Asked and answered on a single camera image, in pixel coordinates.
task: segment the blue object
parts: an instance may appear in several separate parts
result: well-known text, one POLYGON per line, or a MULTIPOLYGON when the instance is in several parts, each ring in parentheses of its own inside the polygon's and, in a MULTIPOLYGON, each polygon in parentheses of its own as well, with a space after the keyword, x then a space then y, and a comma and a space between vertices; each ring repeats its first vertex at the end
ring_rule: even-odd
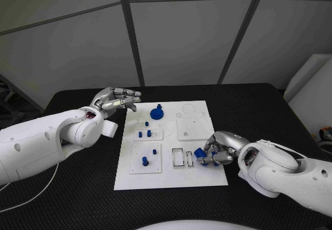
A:
MULTIPOLYGON (((212 152, 212 156, 215 156, 215 154, 216 154, 216 153, 215 153, 215 152, 212 152)), ((219 166, 219 165, 218 165, 218 163, 213 163, 213 165, 215 165, 215 166, 219 166)))
POLYGON ((143 165, 147 166, 148 165, 147 157, 143 157, 141 161, 143 161, 143 165))
POLYGON ((161 105, 157 104, 157 108, 150 111, 150 117, 151 119, 158 120, 161 119, 163 116, 164 116, 164 112, 161 110, 161 105))
POLYGON ((202 151, 200 148, 197 148, 193 153, 194 153, 196 158, 197 157, 206 157, 206 154, 205 154, 205 152, 202 151))

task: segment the white wall panel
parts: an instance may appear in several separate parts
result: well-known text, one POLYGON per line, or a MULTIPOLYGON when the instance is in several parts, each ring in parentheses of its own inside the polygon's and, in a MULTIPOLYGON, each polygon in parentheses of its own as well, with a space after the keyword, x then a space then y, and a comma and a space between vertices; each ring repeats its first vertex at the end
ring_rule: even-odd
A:
POLYGON ((131 3, 145 85, 215 84, 249 0, 131 3))
POLYGON ((0 31, 37 23, 119 0, 1 0, 0 31))
POLYGON ((138 86, 121 5, 0 36, 0 73, 43 108, 57 91, 138 86))
POLYGON ((261 0, 223 79, 285 89, 313 53, 332 52, 332 2, 261 0))

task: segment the black table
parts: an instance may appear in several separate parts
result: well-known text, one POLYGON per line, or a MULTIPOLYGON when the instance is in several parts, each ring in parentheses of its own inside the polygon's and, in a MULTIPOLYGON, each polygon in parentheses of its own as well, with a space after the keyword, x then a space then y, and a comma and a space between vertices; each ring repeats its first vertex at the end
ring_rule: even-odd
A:
MULTIPOLYGON (((143 102, 205 100, 216 130, 271 140, 327 160, 283 97, 270 84, 160 86, 130 88, 143 102)), ((89 105, 99 89, 56 93, 44 115, 89 105)), ((177 219, 207 219, 262 230, 311 230, 332 218, 303 208, 283 194, 267 198, 238 177, 238 165, 225 166, 228 186, 114 191, 117 160, 125 110, 109 118, 118 124, 112 139, 101 136, 95 145, 60 164, 53 182, 27 205, 0 213, 0 229, 137 229, 177 219)), ((0 192, 1 208, 20 204, 43 189, 54 167, 13 183, 0 192)))

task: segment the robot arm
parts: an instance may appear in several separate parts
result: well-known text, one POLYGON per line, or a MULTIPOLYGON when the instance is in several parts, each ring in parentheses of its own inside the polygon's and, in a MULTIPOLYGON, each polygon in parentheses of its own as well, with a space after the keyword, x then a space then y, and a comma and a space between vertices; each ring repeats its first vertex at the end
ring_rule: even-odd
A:
POLYGON ((0 185, 44 171, 72 153, 91 147, 101 134, 112 138, 117 124, 104 119, 118 108, 135 112, 132 103, 140 102, 140 95, 140 92, 108 87, 96 94, 89 106, 3 129, 0 185))
POLYGON ((197 162, 229 164, 238 157, 238 175, 262 195, 275 198, 283 193, 332 217, 332 163, 304 156, 296 160, 275 145, 264 140, 249 143, 233 133, 218 131, 203 149, 207 152, 212 146, 216 155, 197 158, 197 162))

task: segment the robotic hand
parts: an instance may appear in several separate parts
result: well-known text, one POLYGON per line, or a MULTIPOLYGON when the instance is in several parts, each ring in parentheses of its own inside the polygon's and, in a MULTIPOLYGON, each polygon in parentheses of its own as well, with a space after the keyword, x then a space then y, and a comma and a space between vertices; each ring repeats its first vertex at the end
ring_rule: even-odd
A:
POLYGON ((114 136, 117 124, 104 120, 118 108, 140 102, 140 92, 105 88, 89 106, 37 118, 0 131, 0 185, 24 179, 91 147, 99 135, 114 136))
POLYGON ((238 157, 238 176, 267 197, 285 194, 301 206, 332 217, 332 163, 306 158, 287 147, 259 140, 255 143, 231 132, 218 131, 206 141, 207 153, 199 163, 229 164, 238 157), (281 149, 303 157, 296 160, 281 149))

